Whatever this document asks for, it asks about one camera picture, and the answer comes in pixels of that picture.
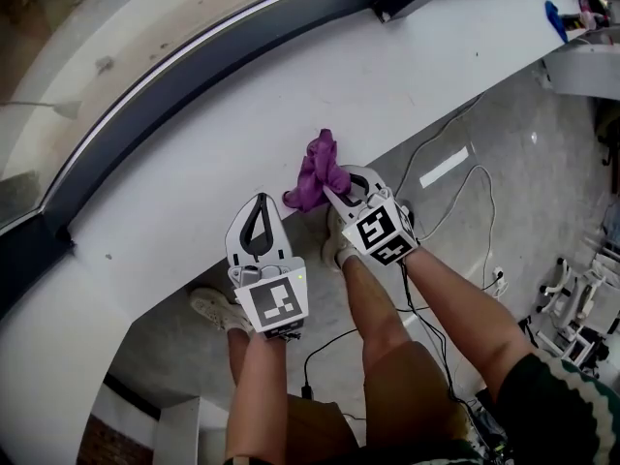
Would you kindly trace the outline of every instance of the knee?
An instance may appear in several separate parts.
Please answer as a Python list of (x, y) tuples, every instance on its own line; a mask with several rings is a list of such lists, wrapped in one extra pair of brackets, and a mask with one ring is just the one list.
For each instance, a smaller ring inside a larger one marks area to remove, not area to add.
[(364, 337), (363, 363), (366, 370), (411, 338), (400, 319), (389, 318)]

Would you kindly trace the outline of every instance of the white plug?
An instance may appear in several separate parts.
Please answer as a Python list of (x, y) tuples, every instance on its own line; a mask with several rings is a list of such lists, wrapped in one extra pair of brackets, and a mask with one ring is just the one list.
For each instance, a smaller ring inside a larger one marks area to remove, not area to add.
[(504, 269), (502, 267), (495, 267), (493, 269), (493, 281), (497, 281), (495, 283), (495, 287), (497, 291), (502, 291), (506, 287), (506, 274), (504, 273)]

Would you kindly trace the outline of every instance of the white sneaker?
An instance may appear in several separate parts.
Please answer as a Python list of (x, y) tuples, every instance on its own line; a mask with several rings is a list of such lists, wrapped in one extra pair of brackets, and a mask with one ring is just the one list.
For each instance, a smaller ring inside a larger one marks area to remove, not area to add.
[(333, 206), (327, 212), (327, 230), (329, 237), (321, 250), (321, 258), (325, 265), (335, 272), (340, 272), (341, 265), (351, 256), (359, 256), (356, 247), (351, 244), (342, 230), (345, 228), (345, 221), (338, 215)]
[(198, 288), (190, 293), (190, 304), (220, 330), (228, 332), (238, 328), (251, 332), (252, 324), (240, 305), (231, 304), (219, 291), (212, 288)]

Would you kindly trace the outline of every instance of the brown shorts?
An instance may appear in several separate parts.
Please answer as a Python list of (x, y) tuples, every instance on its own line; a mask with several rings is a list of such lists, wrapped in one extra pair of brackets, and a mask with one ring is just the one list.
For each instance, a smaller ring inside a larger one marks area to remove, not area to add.
[[(369, 448), (412, 446), (465, 439), (467, 418), (448, 398), (443, 372), (428, 351), (407, 342), (366, 374), (366, 444)], [(358, 449), (335, 403), (289, 397), (287, 463), (304, 465)]]

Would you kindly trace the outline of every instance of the gray floor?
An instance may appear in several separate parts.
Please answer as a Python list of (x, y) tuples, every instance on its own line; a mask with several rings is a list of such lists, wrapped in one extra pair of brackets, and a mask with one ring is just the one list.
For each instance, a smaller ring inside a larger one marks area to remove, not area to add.
[[(501, 301), (518, 319), (532, 311), (539, 284), (552, 274), (558, 256), (575, 264), (589, 262), (593, 252), (588, 243), (609, 203), (608, 169), (601, 164), (605, 153), (593, 134), (588, 100), (541, 89), (534, 69), (521, 71), (489, 90), (470, 114), (424, 148), (402, 192), (402, 198), (414, 206), (417, 233), (425, 235), (444, 215), (469, 169), (482, 164), (489, 170), (497, 220), (486, 281), (493, 267), (504, 269), (510, 287)], [(414, 148), (442, 123), (391, 150), (372, 167), (395, 187)], [(420, 176), (463, 147), (469, 152), (465, 162), (422, 189)], [(477, 170), (447, 222), (425, 246), (481, 285), (490, 221), (488, 182)], [(289, 391), (299, 394), (305, 357), (353, 325), (342, 278), (320, 261), (325, 210), (296, 214), (285, 226), (294, 251), (308, 268), (311, 316), (301, 341), (288, 348)], [(394, 303), (404, 306), (398, 268), (373, 264), (371, 268)], [(220, 263), (195, 282), (230, 292), (226, 269)], [(423, 304), (418, 294), (415, 302)], [(429, 311), (423, 315), (437, 324)], [(409, 330), (432, 350), (419, 322)], [(478, 373), (453, 346), (449, 347), (449, 366), (462, 396), (471, 395), (481, 384)], [(159, 406), (200, 394), (228, 408), (233, 393), (226, 337), (193, 312), (185, 290), (132, 325), (110, 373)], [(356, 334), (313, 357), (309, 373), (317, 399), (336, 401), (343, 412), (364, 416), (361, 342)]]

